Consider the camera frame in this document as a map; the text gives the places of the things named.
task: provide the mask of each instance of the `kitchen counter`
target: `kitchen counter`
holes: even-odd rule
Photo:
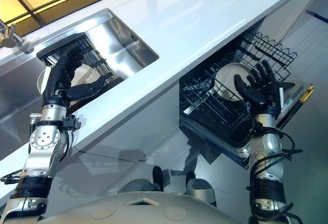
[[[102,0],[27,35],[27,41],[35,41],[109,8],[159,55],[156,62],[75,112],[82,127],[74,134],[72,154],[286,1]],[[11,53],[0,49],[1,56]],[[26,158],[27,144],[0,161],[0,175],[22,168]],[[14,187],[0,185],[0,206]]]

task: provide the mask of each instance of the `robot forearm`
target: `robot forearm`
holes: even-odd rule
[[[67,146],[66,135],[61,129],[65,116],[66,108],[63,106],[43,107],[40,121],[30,137],[30,154],[0,223],[12,217],[45,213],[52,179]]]

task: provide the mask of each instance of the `white plate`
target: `white plate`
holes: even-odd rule
[[[235,87],[234,76],[235,74],[239,74],[241,79],[247,84],[250,85],[250,82],[247,80],[247,76],[251,74],[251,69],[245,64],[240,63],[232,63],[223,66],[215,75],[214,81],[214,89],[217,94],[230,101],[239,101],[243,99]]]

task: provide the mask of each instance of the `dishwasher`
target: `dishwasher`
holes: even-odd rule
[[[291,74],[289,65],[297,57],[297,53],[257,31],[259,24],[237,36],[179,81],[180,126],[218,146],[244,168],[248,168],[251,153],[250,104],[233,90],[233,81],[227,86],[227,80],[219,79],[217,74],[231,64],[255,69],[257,63],[266,60],[276,81],[282,82]],[[277,128],[282,129],[313,92],[311,84],[294,84],[283,90]]]

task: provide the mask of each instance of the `cabinet door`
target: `cabinet door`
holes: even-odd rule
[[[281,41],[312,1],[289,0],[264,19],[259,31],[277,42]]]

